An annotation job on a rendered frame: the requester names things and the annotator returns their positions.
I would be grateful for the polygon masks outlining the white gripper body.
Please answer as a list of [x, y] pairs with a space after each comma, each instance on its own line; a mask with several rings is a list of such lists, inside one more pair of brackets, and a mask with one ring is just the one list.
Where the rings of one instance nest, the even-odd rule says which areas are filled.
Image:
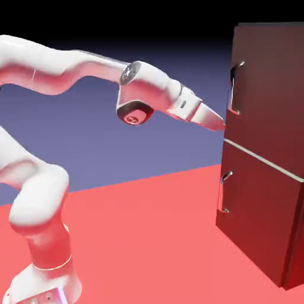
[[226, 128], [223, 118], [203, 103], [199, 104], [191, 122], [211, 131], [224, 131]]

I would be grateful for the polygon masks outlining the dark red tall cabinet door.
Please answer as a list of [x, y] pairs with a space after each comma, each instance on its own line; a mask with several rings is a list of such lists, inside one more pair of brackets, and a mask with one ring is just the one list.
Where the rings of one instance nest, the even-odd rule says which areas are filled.
[[224, 136], [304, 179], [304, 24], [235, 28], [233, 108]]

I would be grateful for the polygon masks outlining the dark red short cabinet door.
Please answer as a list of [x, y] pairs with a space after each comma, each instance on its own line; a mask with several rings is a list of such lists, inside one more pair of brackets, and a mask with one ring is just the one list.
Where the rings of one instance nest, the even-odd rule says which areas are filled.
[[217, 227], [278, 287], [304, 284], [304, 179], [225, 139]]

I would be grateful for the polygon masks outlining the dark red cabinet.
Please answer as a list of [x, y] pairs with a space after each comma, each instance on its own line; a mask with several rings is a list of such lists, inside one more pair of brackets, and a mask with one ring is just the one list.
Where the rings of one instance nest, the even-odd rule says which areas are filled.
[[240, 24], [217, 227], [278, 287], [304, 284], [304, 24]]

